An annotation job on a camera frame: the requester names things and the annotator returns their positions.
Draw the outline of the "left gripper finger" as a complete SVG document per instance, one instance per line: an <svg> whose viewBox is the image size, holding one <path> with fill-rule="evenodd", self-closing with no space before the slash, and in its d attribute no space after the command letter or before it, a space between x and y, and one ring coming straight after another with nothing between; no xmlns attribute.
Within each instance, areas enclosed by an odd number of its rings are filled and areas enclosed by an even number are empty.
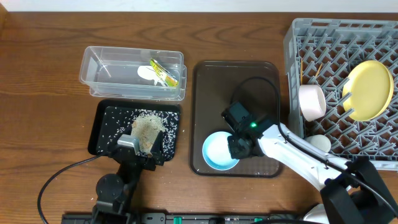
<svg viewBox="0 0 398 224"><path fill-rule="evenodd" d="M163 131L159 131L152 148L150 150L151 157L163 156Z"/></svg>
<svg viewBox="0 0 398 224"><path fill-rule="evenodd" d="M132 146L132 136L127 134L122 134L117 140L117 143L122 146Z"/></svg>

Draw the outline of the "pile of rice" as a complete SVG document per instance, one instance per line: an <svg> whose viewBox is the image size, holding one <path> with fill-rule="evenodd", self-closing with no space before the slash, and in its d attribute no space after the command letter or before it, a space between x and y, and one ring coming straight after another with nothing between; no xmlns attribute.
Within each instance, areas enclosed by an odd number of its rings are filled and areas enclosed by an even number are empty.
<svg viewBox="0 0 398 224"><path fill-rule="evenodd" d="M131 136L138 138L139 150L144 154L150 154L150 150L158 133L166 132L163 120L154 114L140 114L132 122Z"/></svg>

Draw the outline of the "blue bowl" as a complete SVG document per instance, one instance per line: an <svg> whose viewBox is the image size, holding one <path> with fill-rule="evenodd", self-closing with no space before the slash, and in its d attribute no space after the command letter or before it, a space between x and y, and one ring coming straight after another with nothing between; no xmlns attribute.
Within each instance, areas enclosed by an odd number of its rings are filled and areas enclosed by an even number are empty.
<svg viewBox="0 0 398 224"><path fill-rule="evenodd" d="M217 131L210 134L202 146L202 155L205 162L214 170L230 170L239 163L239 159L233 159L229 152L228 137L231 133Z"/></svg>

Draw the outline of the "green yellow snack wrapper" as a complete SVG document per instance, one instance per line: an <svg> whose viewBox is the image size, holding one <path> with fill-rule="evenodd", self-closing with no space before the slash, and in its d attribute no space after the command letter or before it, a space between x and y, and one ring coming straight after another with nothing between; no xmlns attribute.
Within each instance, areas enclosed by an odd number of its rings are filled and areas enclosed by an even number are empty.
<svg viewBox="0 0 398 224"><path fill-rule="evenodd" d="M154 69L155 74L165 83L167 87L177 87L179 81L155 59L150 59L150 65Z"/></svg>

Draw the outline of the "white cup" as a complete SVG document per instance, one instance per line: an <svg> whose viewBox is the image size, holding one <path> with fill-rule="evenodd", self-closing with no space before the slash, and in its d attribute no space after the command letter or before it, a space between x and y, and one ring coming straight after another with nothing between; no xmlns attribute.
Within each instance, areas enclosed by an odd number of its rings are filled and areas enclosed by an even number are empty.
<svg viewBox="0 0 398 224"><path fill-rule="evenodd" d="M318 149L329 152L331 150L331 142L330 140L321 134L309 136L305 138L306 142L309 142L311 145L317 147Z"/></svg>

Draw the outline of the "pink bowl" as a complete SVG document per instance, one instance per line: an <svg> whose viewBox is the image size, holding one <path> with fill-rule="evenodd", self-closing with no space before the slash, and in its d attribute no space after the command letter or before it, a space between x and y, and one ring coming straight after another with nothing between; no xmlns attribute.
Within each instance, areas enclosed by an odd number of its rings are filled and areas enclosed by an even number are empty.
<svg viewBox="0 0 398 224"><path fill-rule="evenodd" d="M303 117L314 121L326 114L326 100L318 85L301 85L298 90L298 101Z"/></svg>

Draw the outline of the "wooden chopstick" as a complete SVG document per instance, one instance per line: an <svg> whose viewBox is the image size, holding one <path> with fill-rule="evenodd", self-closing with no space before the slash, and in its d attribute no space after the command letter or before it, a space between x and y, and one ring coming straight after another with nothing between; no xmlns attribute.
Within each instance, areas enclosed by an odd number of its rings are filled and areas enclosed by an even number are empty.
<svg viewBox="0 0 398 224"><path fill-rule="evenodd" d="M317 78L319 76L320 70L322 69L323 63L321 63L321 65L319 66L316 74L315 74L315 78Z"/></svg>
<svg viewBox="0 0 398 224"><path fill-rule="evenodd" d="M303 83L303 58L300 61L300 85Z"/></svg>

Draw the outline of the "yellow plate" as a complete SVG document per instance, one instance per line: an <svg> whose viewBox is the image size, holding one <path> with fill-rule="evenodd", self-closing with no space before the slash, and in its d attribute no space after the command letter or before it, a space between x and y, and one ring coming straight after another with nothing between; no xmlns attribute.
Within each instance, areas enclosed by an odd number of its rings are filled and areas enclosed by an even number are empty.
<svg viewBox="0 0 398 224"><path fill-rule="evenodd" d="M343 86L345 111L355 121L369 121L384 112L392 100L394 79L381 62L368 60L356 66Z"/></svg>

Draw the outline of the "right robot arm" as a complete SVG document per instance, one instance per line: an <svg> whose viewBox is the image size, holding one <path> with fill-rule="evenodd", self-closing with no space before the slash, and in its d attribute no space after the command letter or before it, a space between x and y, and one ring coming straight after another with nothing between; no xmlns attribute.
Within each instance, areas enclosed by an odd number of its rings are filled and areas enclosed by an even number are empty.
<svg viewBox="0 0 398 224"><path fill-rule="evenodd" d="M322 204L304 216L304 223L389 223L397 217L397 203L369 160L327 154L269 118L223 118L234 131L228 137L233 159L276 159L320 192Z"/></svg>

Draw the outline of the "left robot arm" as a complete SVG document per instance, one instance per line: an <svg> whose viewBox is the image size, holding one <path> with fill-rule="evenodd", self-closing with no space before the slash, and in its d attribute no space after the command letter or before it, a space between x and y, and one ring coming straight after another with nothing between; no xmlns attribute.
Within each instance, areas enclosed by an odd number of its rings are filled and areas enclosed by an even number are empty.
<svg viewBox="0 0 398 224"><path fill-rule="evenodd" d="M163 132L159 131L148 156L140 156L139 140L122 134L116 145L106 155L119 164L115 174L106 174L96 184L98 196L93 207L92 224L134 224L142 223L139 212L131 210L131 202L141 172L154 171L165 162L163 155Z"/></svg>

